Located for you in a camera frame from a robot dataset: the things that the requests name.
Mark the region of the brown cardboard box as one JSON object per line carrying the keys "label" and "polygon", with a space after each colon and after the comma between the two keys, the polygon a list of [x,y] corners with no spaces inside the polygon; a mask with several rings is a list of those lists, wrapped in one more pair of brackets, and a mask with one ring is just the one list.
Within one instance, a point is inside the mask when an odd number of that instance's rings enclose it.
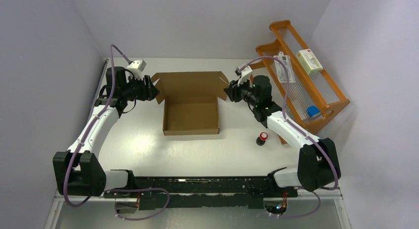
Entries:
{"label": "brown cardboard box", "polygon": [[218,101],[227,99],[229,86],[221,71],[156,73],[151,81],[164,104],[165,136],[219,134]]}

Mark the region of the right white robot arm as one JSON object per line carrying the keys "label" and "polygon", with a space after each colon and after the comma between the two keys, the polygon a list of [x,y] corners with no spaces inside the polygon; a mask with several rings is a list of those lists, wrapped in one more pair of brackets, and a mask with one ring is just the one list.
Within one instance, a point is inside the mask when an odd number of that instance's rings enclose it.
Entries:
{"label": "right white robot arm", "polygon": [[338,187],[341,172],[335,143],[330,138],[319,138],[303,130],[287,116],[272,99],[268,77],[259,75],[253,81],[243,83],[233,80],[224,92],[231,102],[246,102],[259,123],[298,151],[297,165],[275,171],[273,179],[267,182],[270,195],[279,196],[286,187],[301,187],[309,192]]}

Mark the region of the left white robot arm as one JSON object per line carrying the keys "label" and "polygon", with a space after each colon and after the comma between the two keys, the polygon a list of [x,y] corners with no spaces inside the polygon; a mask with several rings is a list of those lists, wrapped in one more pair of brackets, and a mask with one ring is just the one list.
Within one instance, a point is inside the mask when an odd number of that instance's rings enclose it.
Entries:
{"label": "left white robot arm", "polygon": [[56,152],[53,167],[61,195],[100,196],[117,189],[124,197],[136,193],[131,170],[105,171],[98,155],[108,133],[125,113],[128,102],[152,101],[160,93],[150,76],[135,78],[134,71],[116,67],[106,70],[106,84],[94,102],[92,115],[76,141],[63,152]]}

